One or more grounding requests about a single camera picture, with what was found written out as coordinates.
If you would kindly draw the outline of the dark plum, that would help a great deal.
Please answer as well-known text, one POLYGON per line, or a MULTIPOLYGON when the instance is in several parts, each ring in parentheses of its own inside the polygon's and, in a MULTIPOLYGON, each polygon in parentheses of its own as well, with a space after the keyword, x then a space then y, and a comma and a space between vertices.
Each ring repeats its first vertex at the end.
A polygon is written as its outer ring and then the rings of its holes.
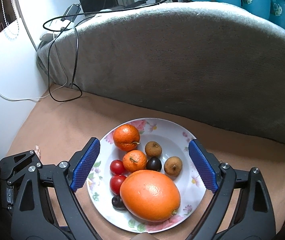
POLYGON ((160 159, 157 157, 152 157, 151 159, 149 159, 146 164, 146 169, 160 172, 162 169, 162 163, 160 159))
POLYGON ((120 195, 115 195, 112 199, 111 199, 111 203, 114 209, 117 210, 124 210, 126 209, 120 195))

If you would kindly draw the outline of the large red tomato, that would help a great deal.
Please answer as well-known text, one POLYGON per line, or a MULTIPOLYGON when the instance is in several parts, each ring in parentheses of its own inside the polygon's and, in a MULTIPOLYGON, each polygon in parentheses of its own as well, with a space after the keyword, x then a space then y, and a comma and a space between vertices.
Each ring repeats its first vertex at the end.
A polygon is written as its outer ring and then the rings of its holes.
POLYGON ((120 187, 122 183, 126 180, 126 178, 127 178, 126 176, 118 174, 112 176, 112 178, 110 179, 109 186, 113 194, 115 195, 120 194, 120 187))

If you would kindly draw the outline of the small red tomato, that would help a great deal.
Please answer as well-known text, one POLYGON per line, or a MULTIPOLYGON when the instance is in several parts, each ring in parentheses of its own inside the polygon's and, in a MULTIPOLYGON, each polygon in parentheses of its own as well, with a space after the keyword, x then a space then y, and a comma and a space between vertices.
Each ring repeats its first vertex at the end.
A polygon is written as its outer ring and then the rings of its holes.
POLYGON ((127 172, 123 162, 120 160, 114 160, 110 163, 110 171, 115 175, 122 175, 127 172))

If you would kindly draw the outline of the brown longan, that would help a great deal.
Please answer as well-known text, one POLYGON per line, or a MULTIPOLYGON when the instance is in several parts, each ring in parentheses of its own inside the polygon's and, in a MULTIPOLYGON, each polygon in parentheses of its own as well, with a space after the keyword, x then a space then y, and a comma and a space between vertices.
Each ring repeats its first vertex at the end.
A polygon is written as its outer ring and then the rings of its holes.
POLYGON ((182 171, 182 168, 183 168, 183 162, 177 156, 168 158, 164 164, 164 171, 168 175, 174 177, 179 176, 180 172, 182 171))
POLYGON ((149 157, 159 157, 162 154, 162 147, 156 141, 149 141, 145 146, 145 152, 149 157))

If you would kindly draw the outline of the mandarin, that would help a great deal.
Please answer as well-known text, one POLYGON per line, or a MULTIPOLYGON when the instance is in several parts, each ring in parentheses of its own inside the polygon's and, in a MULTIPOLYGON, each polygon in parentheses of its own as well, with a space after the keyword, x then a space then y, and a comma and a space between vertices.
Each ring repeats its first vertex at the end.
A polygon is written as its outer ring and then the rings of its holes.
POLYGON ((147 165, 147 156, 140 150, 132 150, 123 156, 122 163, 124 168, 130 173, 144 170, 147 165))
POLYGON ((137 148, 140 143, 140 133, 133 125, 124 124, 115 129, 113 141, 117 148, 128 152, 137 148))

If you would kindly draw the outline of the clear plastic bag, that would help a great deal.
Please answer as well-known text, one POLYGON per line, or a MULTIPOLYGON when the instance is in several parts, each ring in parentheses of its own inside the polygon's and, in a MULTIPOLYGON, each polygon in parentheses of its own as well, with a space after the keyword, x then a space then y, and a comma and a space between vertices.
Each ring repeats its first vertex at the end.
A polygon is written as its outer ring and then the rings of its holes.
POLYGON ((35 152, 35 154, 37 155, 37 157, 38 157, 39 159, 41 159, 41 151, 40 151, 40 148, 39 148, 38 145, 35 146, 34 152, 35 152))

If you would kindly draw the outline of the large orange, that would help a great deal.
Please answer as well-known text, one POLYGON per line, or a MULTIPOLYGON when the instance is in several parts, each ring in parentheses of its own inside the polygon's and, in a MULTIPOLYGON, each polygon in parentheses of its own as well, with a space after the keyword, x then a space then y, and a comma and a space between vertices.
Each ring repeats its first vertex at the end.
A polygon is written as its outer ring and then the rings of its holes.
POLYGON ((148 222, 163 222, 175 215, 181 204, 180 192, 171 178, 152 170, 130 174, 120 187, 127 210, 148 222))

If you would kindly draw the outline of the white floral plate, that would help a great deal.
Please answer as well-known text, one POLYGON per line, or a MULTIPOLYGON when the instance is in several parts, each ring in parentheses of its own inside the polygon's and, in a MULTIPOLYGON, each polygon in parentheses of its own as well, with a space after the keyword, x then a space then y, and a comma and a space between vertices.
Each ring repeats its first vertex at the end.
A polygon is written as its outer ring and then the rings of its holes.
POLYGON ((134 233, 156 233, 168 230, 185 221, 200 204, 205 186, 188 153, 189 142, 195 136, 186 128, 164 119, 141 118, 129 122, 140 132, 137 149, 145 150, 148 142, 157 142, 162 148, 159 159, 164 164, 170 157, 181 159, 177 176, 144 169, 126 172, 129 181, 124 186, 124 201, 130 207, 118 210, 111 203, 119 188, 113 182, 111 163, 121 160, 125 151, 114 145, 113 131, 100 140, 100 155, 87 178, 88 194, 98 213, 120 229, 134 233))

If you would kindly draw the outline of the grey sofa backrest cushion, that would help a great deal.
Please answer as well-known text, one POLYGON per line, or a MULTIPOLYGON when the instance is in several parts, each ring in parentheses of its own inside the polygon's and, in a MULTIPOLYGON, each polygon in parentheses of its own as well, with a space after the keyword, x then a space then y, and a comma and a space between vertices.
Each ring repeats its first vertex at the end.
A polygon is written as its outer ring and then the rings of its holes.
POLYGON ((101 14, 39 48, 54 83, 285 144, 285 29, 215 2, 101 14))

